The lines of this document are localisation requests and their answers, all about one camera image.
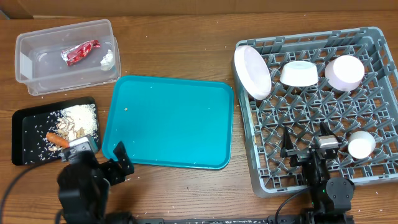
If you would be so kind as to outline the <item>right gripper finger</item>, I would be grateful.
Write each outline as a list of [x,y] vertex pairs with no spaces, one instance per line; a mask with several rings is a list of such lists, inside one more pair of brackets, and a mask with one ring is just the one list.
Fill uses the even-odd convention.
[[284,127],[284,133],[282,136],[282,146],[281,146],[281,151],[286,152],[286,151],[291,151],[294,150],[294,145],[292,144],[291,138],[290,138],[290,133],[289,129],[285,126]]
[[320,136],[334,136],[335,135],[323,121],[321,121],[319,123],[319,126],[320,126],[320,132],[321,132]]

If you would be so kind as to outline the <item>white paper cup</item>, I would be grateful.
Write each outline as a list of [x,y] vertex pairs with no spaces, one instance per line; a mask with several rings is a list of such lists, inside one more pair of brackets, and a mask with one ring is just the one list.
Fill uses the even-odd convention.
[[368,157],[375,148],[376,140],[367,131],[357,131],[348,139],[348,152],[356,159]]

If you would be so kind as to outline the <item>peanut shells pile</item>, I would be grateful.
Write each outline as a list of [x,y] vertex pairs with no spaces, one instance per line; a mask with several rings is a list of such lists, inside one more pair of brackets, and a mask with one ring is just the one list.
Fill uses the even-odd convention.
[[[55,130],[49,131],[48,133],[55,133],[66,139],[70,143],[75,139],[83,137],[85,135],[85,130],[82,127],[77,126],[74,120],[71,117],[67,116],[63,118],[58,118],[58,123],[55,126]],[[50,144],[50,146],[48,147],[49,151],[55,152],[64,149],[63,147],[57,146],[50,141],[48,142]]]

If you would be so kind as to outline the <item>orange carrot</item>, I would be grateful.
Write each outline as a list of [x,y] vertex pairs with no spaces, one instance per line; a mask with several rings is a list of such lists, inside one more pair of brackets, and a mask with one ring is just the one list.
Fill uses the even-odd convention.
[[63,148],[68,148],[69,142],[62,138],[61,136],[55,134],[55,133],[47,133],[46,134],[46,138],[48,141],[50,141],[51,143],[54,143],[57,146],[63,147]]

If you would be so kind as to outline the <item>rice pile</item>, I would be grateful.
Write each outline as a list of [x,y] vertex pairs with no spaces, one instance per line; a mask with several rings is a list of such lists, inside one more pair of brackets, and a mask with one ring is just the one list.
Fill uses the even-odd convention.
[[91,135],[95,141],[98,140],[98,119],[95,118],[94,109],[92,106],[72,106],[70,108],[61,110],[61,114],[61,118],[69,116],[74,120],[77,126],[82,127],[85,130],[85,136]]

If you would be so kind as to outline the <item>pink bowl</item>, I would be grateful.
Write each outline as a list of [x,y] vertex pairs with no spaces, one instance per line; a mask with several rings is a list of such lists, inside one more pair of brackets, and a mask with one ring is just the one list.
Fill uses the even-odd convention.
[[330,62],[325,69],[328,83],[338,91],[352,91],[359,87],[365,74],[360,59],[352,55],[342,55]]

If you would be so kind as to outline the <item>white bowl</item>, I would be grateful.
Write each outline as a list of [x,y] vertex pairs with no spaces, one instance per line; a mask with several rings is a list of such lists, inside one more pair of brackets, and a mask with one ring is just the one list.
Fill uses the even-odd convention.
[[280,82],[288,86],[306,87],[318,83],[317,66],[307,61],[291,61],[283,66]]

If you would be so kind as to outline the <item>pink plate with food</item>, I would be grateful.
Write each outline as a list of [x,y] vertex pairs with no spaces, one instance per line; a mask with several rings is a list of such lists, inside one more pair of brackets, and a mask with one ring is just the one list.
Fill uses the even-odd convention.
[[272,81],[261,54],[254,47],[242,45],[236,48],[233,62],[246,91],[257,100],[267,98],[272,89]]

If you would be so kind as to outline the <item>white tissue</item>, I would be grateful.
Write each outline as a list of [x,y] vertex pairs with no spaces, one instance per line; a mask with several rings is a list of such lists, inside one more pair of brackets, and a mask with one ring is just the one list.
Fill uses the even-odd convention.
[[113,51],[108,50],[106,55],[100,61],[100,69],[102,71],[108,71],[114,67],[114,64],[115,64],[115,59],[114,59]]

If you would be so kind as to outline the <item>red snack wrapper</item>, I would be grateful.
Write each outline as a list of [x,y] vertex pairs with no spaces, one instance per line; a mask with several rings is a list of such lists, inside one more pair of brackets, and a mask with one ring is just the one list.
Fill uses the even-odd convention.
[[62,50],[61,58],[67,63],[68,66],[78,63],[80,60],[84,59],[92,49],[100,48],[99,40],[89,40],[80,45],[70,47],[68,49]]

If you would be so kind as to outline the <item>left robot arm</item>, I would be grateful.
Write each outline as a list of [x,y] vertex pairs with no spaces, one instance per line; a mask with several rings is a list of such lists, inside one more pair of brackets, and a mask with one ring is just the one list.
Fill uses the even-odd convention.
[[106,214],[110,187],[134,173],[123,142],[114,148],[116,160],[99,163],[90,142],[70,145],[61,157],[69,162],[57,178],[62,216],[67,223],[134,224],[131,212]]

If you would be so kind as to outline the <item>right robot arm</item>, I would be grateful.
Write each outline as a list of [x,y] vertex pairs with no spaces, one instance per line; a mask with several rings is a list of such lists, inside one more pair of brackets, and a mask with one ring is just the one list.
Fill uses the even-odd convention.
[[[290,166],[302,168],[307,188],[289,197],[279,206],[274,216],[276,223],[354,223],[353,217],[347,216],[346,212],[351,210],[355,185],[349,179],[332,177],[326,164],[327,160],[337,158],[341,140],[324,122],[319,126],[321,135],[317,137],[316,143],[301,151],[294,149],[289,129],[284,128],[280,157],[289,158]],[[279,216],[285,204],[307,192],[312,200],[311,208],[303,209],[296,216]]]

